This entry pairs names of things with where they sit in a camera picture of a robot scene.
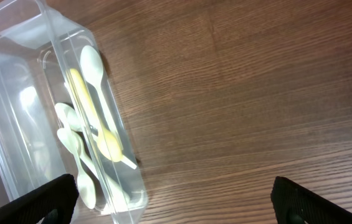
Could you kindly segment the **yellow plastic spoon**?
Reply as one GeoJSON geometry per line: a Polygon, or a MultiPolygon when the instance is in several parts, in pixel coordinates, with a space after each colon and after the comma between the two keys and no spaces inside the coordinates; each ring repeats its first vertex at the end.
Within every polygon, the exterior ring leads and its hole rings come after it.
{"type": "Polygon", "coordinates": [[[114,135],[105,127],[101,119],[98,117],[95,106],[88,93],[85,82],[77,69],[71,68],[70,75],[76,87],[76,91],[83,109],[87,115],[89,123],[97,129],[97,145],[100,152],[113,162],[120,162],[123,158],[123,153],[114,135]]]}

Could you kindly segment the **white spoon crossing diagonal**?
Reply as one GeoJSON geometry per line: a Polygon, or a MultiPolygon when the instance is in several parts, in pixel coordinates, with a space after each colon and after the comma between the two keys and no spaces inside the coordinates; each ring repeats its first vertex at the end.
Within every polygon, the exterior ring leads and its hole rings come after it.
{"type": "MultiPolygon", "coordinates": [[[[75,137],[78,140],[79,147],[78,147],[78,154],[80,161],[82,161],[92,172],[92,174],[98,178],[98,173],[95,169],[95,166],[89,158],[85,151],[84,151],[84,146],[83,146],[83,141],[82,138],[74,131],[72,131],[75,134],[75,137]]],[[[128,210],[128,205],[127,203],[130,201],[130,197],[120,188],[120,186],[107,174],[104,174],[103,177],[108,181],[109,187],[111,190],[114,190],[114,194],[112,197],[112,201],[108,204],[105,205],[105,208],[103,209],[104,212],[110,213],[113,212],[114,210],[118,212],[124,212],[128,210]]]]}

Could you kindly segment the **white spoon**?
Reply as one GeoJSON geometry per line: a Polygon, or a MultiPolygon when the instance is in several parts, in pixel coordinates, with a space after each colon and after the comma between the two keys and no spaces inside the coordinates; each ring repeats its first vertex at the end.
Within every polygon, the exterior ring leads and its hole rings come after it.
{"type": "MultiPolygon", "coordinates": [[[[76,132],[82,132],[82,126],[76,114],[76,111],[65,103],[56,103],[55,104],[55,112],[57,116],[63,123],[67,123],[71,130],[76,132]]],[[[96,128],[90,125],[90,129],[92,130],[93,140],[96,141],[98,139],[98,131],[96,128]]],[[[137,165],[129,160],[126,156],[123,156],[122,160],[127,166],[131,167],[132,169],[136,169],[137,165]]]]}
{"type": "Polygon", "coordinates": [[[65,148],[73,155],[75,163],[77,166],[77,189],[85,206],[89,209],[93,209],[96,205],[96,194],[95,186],[93,180],[90,176],[84,171],[79,154],[78,143],[75,134],[66,128],[59,128],[57,130],[57,137],[60,142],[65,146],[65,148]]]}
{"type": "Polygon", "coordinates": [[[121,143],[121,139],[115,121],[110,111],[110,107],[108,106],[108,103],[103,94],[103,62],[97,50],[91,45],[86,45],[83,47],[80,54],[80,66],[85,80],[96,89],[108,128],[116,137],[120,145],[120,149],[123,150],[123,144],[121,143]]]}

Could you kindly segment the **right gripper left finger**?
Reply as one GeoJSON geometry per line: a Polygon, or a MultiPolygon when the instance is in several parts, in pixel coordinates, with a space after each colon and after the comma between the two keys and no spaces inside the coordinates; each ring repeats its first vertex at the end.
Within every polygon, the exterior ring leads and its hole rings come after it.
{"type": "Polygon", "coordinates": [[[0,224],[69,224],[78,197],[74,177],[63,174],[0,207],[0,224]]]}

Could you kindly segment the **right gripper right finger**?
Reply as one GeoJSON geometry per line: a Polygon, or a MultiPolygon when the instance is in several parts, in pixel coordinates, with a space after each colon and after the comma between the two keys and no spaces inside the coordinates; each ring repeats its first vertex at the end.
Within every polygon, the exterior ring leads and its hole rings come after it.
{"type": "Polygon", "coordinates": [[[281,224],[352,224],[352,213],[292,180],[277,176],[270,199],[281,224]]]}

